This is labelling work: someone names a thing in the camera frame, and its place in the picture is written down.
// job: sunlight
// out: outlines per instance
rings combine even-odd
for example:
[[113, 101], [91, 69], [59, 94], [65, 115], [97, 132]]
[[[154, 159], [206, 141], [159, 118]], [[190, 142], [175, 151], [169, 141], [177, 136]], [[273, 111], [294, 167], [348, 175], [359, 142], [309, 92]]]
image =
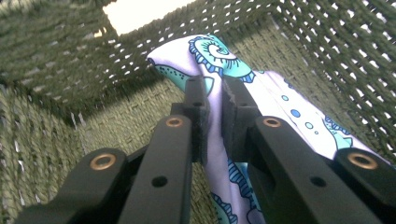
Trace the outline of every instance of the sunlight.
[[162, 19], [194, 0], [118, 0], [103, 8], [118, 35], [127, 34], [153, 20]]

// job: teal swirl pattern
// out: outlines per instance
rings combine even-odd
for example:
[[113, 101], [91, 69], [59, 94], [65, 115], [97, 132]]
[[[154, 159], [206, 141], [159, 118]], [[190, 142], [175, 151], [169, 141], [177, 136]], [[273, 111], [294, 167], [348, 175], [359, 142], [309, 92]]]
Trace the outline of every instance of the teal swirl pattern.
[[222, 76], [239, 77], [251, 83], [255, 77], [250, 67], [235, 57], [215, 36], [197, 36], [189, 41], [190, 53], [195, 61], [203, 64], [209, 73]]

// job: green woven material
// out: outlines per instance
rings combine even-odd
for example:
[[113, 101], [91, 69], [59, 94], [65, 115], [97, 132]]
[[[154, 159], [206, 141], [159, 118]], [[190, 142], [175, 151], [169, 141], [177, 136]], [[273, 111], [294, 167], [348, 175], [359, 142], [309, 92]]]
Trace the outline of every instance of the green woven material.
[[[108, 2], [0, 5], [0, 222], [52, 199], [86, 153], [100, 147], [132, 153], [149, 142], [183, 94], [145, 58], [185, 35], [215, 34], [254, 69], [284, 75], [396, 162], [394, 4], [197, 0], [117, 36], [102, 10]], [[203, 169], [194, 164], [191, 223], [216, 222], [209, 199]]]

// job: folded cloth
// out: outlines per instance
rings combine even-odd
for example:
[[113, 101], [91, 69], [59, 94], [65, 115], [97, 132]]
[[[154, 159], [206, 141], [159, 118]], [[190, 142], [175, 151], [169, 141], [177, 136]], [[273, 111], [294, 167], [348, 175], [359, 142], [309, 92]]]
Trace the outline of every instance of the folded cloth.
[[263, 116], [274, 116], [291, 127], [318, 154], [332, 159], [341, 148], [371, 151], [347, 130], [324, 115], [281, 75], [252, 71], [213, 35], [193, 35], [171, 41], [148, 55], [148, 61], [185, 90], [189, 77], [204, 76], [210, 104], [205, 174], [219, 223], [264, 223], [250, 185], [247, 164], [232, 162], [221, 137], [221, 78], [240, 78]]

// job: black plastic arm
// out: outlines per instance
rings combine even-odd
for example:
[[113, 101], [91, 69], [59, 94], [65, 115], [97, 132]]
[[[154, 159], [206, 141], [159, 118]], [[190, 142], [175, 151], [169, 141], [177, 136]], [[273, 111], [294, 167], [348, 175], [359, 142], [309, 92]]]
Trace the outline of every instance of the black plastic arm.
[[77, 164], [48, 204], [25, 208], [17, 224], [114, 223], [125, 202], [133, 171], [125, 153], [96, 150]]
[[189, 223], [191, 122], [169, 116], [152, 135], [118, 223]]
[[381, 223], [289, 124], [259, 117], [248, 175], [268, 223]]
[[331, 167], [384, 223], [396, 223], [394, 167], [357, 148], [337, 151]]

